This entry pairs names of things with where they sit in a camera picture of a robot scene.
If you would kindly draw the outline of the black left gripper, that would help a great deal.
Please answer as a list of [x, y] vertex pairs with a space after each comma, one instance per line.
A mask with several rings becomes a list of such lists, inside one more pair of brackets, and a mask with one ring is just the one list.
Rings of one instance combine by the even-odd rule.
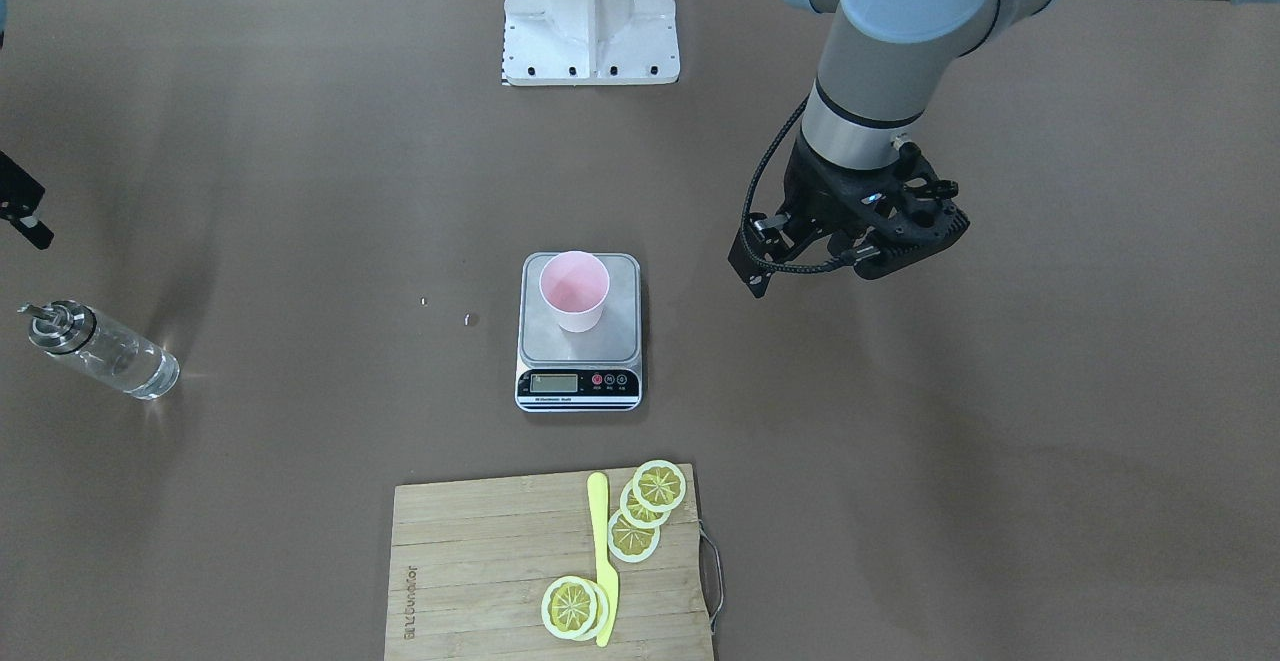
[[837, 231], [858, 238], [897, 243], [901, 227], [881, 216], [874, 193], [891, 195], [895, 156], [879, 167], [847, 168], [817, 152], [804, 135], [795, 142], [783, 173], [780, 213], [748, 213], [730, 247], [727, 261], [754, 298], [763, 298], [774, 266], [787, 263], [794, 247], [806, 247]]

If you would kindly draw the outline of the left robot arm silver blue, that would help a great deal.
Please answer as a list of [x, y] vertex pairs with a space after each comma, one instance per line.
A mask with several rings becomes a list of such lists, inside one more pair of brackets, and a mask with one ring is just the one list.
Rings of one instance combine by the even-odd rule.
[[[865, 281], [919, 263], [969, 229], [957, 184], [913, 141], [948, 65], [1057, 0], [783, 0], [831, 14], [806, 99], [785, 122], [795, 133], [783, 200], [755, 213], [748, 186], [728, 263], [755, 297], [774, 275], [851, 269]], [[1277, 0], [1210, 0], [1231, 4]]]

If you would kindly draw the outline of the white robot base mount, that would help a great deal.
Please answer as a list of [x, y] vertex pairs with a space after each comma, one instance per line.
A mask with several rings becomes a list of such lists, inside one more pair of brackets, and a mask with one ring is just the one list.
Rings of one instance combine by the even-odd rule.
[[680, 76], [676, 0], [504, 0], [504, 85], [673, 85]]

